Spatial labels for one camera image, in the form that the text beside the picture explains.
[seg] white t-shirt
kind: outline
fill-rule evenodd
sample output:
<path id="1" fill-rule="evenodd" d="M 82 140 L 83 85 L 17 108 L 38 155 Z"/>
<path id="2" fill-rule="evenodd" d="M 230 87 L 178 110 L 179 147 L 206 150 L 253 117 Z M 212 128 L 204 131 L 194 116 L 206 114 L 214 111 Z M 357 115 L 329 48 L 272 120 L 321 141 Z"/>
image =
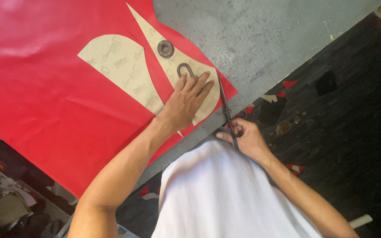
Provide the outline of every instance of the white t-shirt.
<path id="1" fill-rule="evenodd" d="M 260 166 L 224 141 L 207 141 L 162 174 L 153 238 L 322 237 Z"/>

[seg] metal hook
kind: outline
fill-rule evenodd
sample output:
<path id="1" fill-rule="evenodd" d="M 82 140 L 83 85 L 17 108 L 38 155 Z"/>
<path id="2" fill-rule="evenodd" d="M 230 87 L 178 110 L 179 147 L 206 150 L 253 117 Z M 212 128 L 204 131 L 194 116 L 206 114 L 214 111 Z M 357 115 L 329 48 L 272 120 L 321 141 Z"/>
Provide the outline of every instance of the metal hook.
<path id="1" fill-rule="evenodd" d="M 183 66 L 188 69 L 190 77 L 193 77 L 193 72 L 192 72 L 191 67 L 189 66 L 189 64 L 187 64 L 187 63 L 181 63 L 177 67 L 177 74 L 179 75 L 179 78 L 182 76 L 182 74 L 180 73 L 180 68 L 182 68 Z"/>

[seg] gray cutting table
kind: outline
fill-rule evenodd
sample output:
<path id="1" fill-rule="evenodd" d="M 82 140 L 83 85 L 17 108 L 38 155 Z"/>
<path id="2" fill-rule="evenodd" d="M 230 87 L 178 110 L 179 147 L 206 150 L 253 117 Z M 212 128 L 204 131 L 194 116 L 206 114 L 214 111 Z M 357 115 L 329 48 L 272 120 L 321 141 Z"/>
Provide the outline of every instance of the gray cutting table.
<path id="1" fill-rule="evenodd" d="M 159 22 L 188 38 L 237 89 L 232 115 L 363 19 L 381 0 L 153 0 Z M 226 121 L 222 109 L 165 152 L 135 188 Z"/>

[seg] paper pattern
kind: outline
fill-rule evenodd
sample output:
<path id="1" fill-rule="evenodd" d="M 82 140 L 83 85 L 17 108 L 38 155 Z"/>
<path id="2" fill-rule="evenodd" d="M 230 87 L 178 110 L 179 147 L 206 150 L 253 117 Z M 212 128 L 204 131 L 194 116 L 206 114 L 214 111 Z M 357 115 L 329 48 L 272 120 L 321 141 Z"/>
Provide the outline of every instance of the paper pattern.
<path id="1" fill-rule="evenodd" d="M 158 115 L 164 104 L 148 72 L 144 48 L 122 35 L 102 35 L 77 55 L 127 94 Z"/>
<path id="2" fill-rule="evenodd" d="M 192 120 L 193 125 L 198 124 L 200 121 L 204 120 L 207 116 L 211 114 L 211 112 L 214 110 L 215 106 L 217 105 L 220 99 L 220 85 L 215 68 L 200 63 L 192 59 L 191 57 L 188 57 L 176 47 L 174 48 L 174 53 L 170 58 L 164 58 L 160 56 L 157 50 L 158 43 L 166 39 L 159 32 L 157 32 L 151 26 L 151 24 L 149 24 L 145 19 L 143 19 L 129 4 L 127 6 L 129 7 L 136 21 L 138 22 L 140 29 L 142 30 L 146 39 L 148 40 L 148 43 L 151 45 L 152 51 L 156 55 L 158 62 L 160 62 L 160 65 L 163 68 L 164 73 L 166 73 L 166 76 L 172 84 L 173 88 L 176 88 L 176 85 L 179 81 L 177 67 L 181 63 L 187 63 L 190 66 L 194 76 L 201 76 L 205 71 L 208 70 L 211 72 L 211 75 L 207 79 L 206 83 L 208 83 L 211 80 L 214 80 L 215 85 L 209 92 L 207 98 L 204 100 L 200 109 L 196 112 L 195 117 Z M 182 67 L 181 73 L 184 72 L 187 72 L 187 69 L 185 67 Z"/>

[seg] hand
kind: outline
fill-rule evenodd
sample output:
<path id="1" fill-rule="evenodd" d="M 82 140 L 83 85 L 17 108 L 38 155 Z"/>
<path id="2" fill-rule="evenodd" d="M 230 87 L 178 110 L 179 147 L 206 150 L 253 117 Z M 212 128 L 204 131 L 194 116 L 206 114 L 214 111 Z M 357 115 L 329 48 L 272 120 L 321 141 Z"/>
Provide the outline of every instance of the hand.
<path id="1" fill-rule="evenodd" d="M 172 133 L 185 129 L 192 123 L 196 111 L 214 86 L 214 80 L 205 84 L 210 75 L 209 71 L 203 73 L 200 78 L 190 77 L 187 82 L 186 75 L 182 74 L 174 93 L 157 116 Z"/>
<path id="2" fill-rule="evenodd" d="M 242 118 L 236 118 L 232 120 L 232 126 L 240 151 L 260 165 L 269 166 L 275 157 L 268 149 L 257 125 Z M 232 136 L 229 133 L 219 132 L 216 136 L 233 144 Z"/>

